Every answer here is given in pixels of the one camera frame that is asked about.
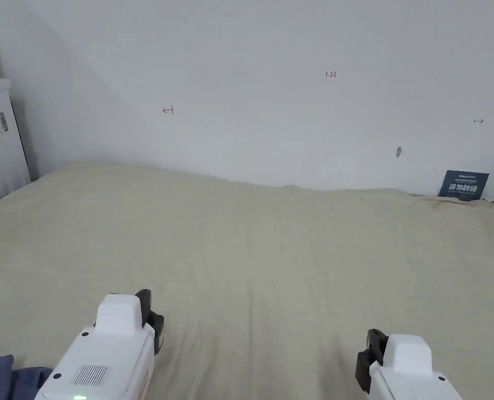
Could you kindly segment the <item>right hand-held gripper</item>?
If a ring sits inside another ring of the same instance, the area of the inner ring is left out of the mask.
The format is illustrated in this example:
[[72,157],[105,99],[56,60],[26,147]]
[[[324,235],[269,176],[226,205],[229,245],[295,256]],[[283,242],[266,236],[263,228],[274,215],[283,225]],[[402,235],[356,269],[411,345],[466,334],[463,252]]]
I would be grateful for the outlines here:
[[367,399],[461,399],[418,335],[385,335],[368,330],[366,350],[358,352],[355,379]]

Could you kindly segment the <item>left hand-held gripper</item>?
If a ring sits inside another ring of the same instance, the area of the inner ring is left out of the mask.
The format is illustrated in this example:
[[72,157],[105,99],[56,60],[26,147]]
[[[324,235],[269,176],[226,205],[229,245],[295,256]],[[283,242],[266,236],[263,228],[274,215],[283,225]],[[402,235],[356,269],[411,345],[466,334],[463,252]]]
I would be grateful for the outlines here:
[[151,302],[149,289],[106,295],[35,398],[144,399],[164,339]]

